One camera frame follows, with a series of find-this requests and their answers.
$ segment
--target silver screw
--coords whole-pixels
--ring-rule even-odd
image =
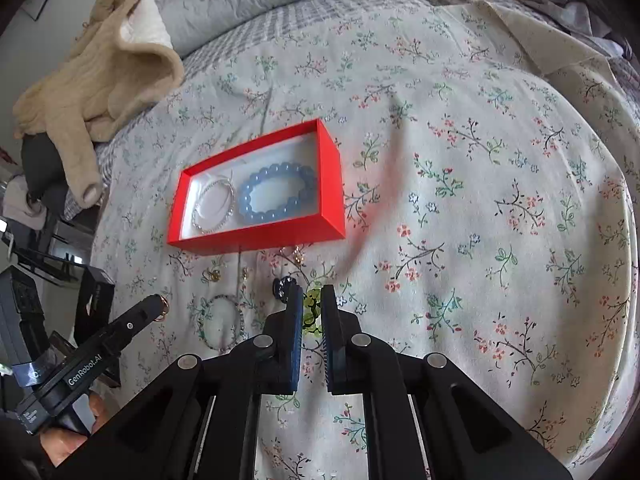
[[[191,370],[198,364],[198,358],[195,355],[187,354],[178,359],[178,368],[182,370]]]
[[[447,365],[447,358],[442,354],[429,354],[427,362],[434,368],[444,368]]]
[[[371,338],[367,334],[355,334],[351,337],[351,342],[356,346],[369,346]]]
[[[258,348],[269,348],[273,344],[273,339],[270,335],[260,334],[254,338],[254,345]]]

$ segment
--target open red gift box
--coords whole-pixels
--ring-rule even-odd
[[[313,199],[314,203],[303,207],[300,214],[293,218],[243,225],[242,222],[246,218],[241,215],[240,208],[242,200],[246,200],[246,197],[242,196],[243,191],[240,188],[243,185],[240,182],[248,182],[246,179],[255,178],[259,172],[252,159],[262,161],[258,165],[264,165],[262,170],[266,175],[269,162],[282,162],[276,159],[269,160],[269,157],[277,158],[278,155],[283,156],[283,153],[297,153],[301,157],[300,164],[293,165],[300,166],[304,162],[302,159],[305,159],[309,172],[315,171],[317,195]],[[251,172],[251,175],[245,175],[240,179],[233,176],[234,172],[236,175]],[[200,224],[192,221],[192,218],[195,218],[193,209],[198,205],[196,211],[200,214],[199,201],[207,198],[206,194],[211,188],[206,182],[215,183],[216,178],[232,178],[237,181],[234,187],[235,207],[229,216],[229,224],[215,229],[210,234],[203,234]],[[263,182],[255,184],[255,188],[249,188],[252,202],[263,199],[260,184]],[[270,183],[269,186],[270,189],[274,189],[274,184]],[[224,207],[220,210],[224,219]],[[206,255],[288,247],[344,237],[340,152],[322,121],[316,119],[250,140],[183,170],[169,218],[167,241],[169,245]]]

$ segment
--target bracelet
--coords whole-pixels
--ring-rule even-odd
[[[202,204],[202,199],[211,189],[213,189],[214,186],[218,184],[222,184],[222,186],[225,186],[229,190],[229,206],[225,212],[225,215],[222,217],[222,220],[220,220],[220,222],[215,224],[213,227],[204,228],[196,220],[196,215],[199,216],[200,218],[203,218],[202,215],[200,214],[200,205]],[[231,180],[229,180],[226,176],[217,178],[216,180],[209,182],[198,195],[195,206],[193,207],[193,211],[191,211],[191,223],[202,234],[204,235],[211,234],[212,232],[220,229],[226,223],[226,221],[231,218],[231,216],[234,213],[235,205],[236,205],[236,190],[234,189],[233,184],[231,184]]]
[[[211,310],[211,307],[213,306],[216,300],[227,300],[229,303],[231,303],[234,306],[240,318],[238,326],[236,325],[232,326],[231,331],[233,332],[233,337],[232,337],[231,343],[229,343],[226,346],[212,345],[207,339],[207,335],[204,332],[204,322],[207,319],[207,317],[210,317],[209,311]],[[247,334],[244,331],[244,314],[242,313],[242,310],[240,309],[240,305],[236,301],[236,298],[228,294],[219,294],[211,298],[210,301],[207,301],[207,308],[206,310],[205,309],[200,310],[200,312],[198,313],[198,317],[196,318],[196,323],[198,325],[198,333],[200,334],[200,338],[202,339],[204,344],[207,345],[207,348],[211,350],[217,350],[218,352],[220,352],[220,354],[226,354],[227,352],[231,351],[231,349],[234,346],[236,346],[239,342],[242,342],[247,338]]]
[[[305,183],[305,187],[300,190],[298,196],[290,196],[284,204],[279,205],[276,209],[269,209],[265,212],[254,211],[251,208],[251,193],[255,187],[260,186],[261,183],[270,178],[287,175],[298,176]],[[316,172],[309,166],[300,166],[293,162],[271,164],[268,168],[262,168],[258,173],[252,173],[244,184],[240,186],[238,211],[247,224],[283,220],[294,216],[302,204],[311,202],[316,197],[317,189],[318,178],[316,177]]]

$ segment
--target blue beaded bracelet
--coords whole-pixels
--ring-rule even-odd
[[[277,176],[297,176],[305,183],[298,196],[290,196],[289,199],[276,209],[268,211],[254,211],[251,208],[251,193],[265,180]],[[247,224],[260,224],[273,222],[295,216],[300,207],[311,202],[316,197],[318,190],[318,178],[316,172],[309,166],[300,166],[293,162],[271,164],[268,168],[262,168],[258,173],[252,173],[240,186],[238,197],[238,212]]]

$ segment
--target floral tablecloth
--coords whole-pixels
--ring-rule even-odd
[[[116,280],[114,315],[155,292],[172,305],[125,350],[120,400],[183,353],[259,333],[281,307],[273,277],[292,274],[333,283],[398,352],[446,354],[588,478],[636,402],[638,125],[606,60],[544,23],[394,7],[222,58],[119,138],[92,264]],[[182,168],[314,117],[340,149],[346,240],[166,245]],[[244,332],[218,294],[238,296]],[[320,348],[306,333],[300,390],[263,399],[256,479],[367,478],[362,403],[327,394]]]

